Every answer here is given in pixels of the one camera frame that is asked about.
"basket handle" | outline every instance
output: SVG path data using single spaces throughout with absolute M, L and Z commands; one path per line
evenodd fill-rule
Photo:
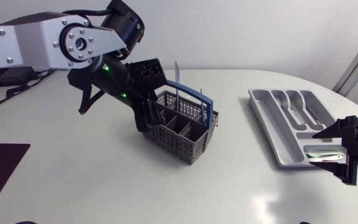
M 202 95 L 201 93 L 197 92 L 196 90 L 189 88 L 185 85 L 180 83 L 167 80 L 167 86 L 174 87 L 177 90 L 184 91 L 185 93 L 191 95 L 192 97 L 200 100 L 201 102 L 206 104 L 206 127 L 209 129 L 212 127 L 212 115 L 213 115 L 213 106 L 214 101 L 208 98 L 207 96 Z

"white table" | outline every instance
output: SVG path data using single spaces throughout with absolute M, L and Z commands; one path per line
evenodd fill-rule
M 273 72 L 182 70 L 181 83 L 220 112 L 192 166 L 138 133 L 132 110 L 108 95 L 80 115 L 65 72 L 0 105 L 0 143 L 31 144 L 0 193 L 0 223 L 358 223 L 358 183 L 279 168 L 247 90 L 310 89 L 337 118 L 358 116 L 357 105 Z

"cutlery tray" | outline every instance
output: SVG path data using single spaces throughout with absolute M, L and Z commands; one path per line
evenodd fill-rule
M 313 167 L 307 153 L 341 152 L 340 138 L 312 136 L 335 123 L 309 90 L 250 89 L 250 105 L 281 167 Z M 335 162 L 345 163 L 346 157 Z

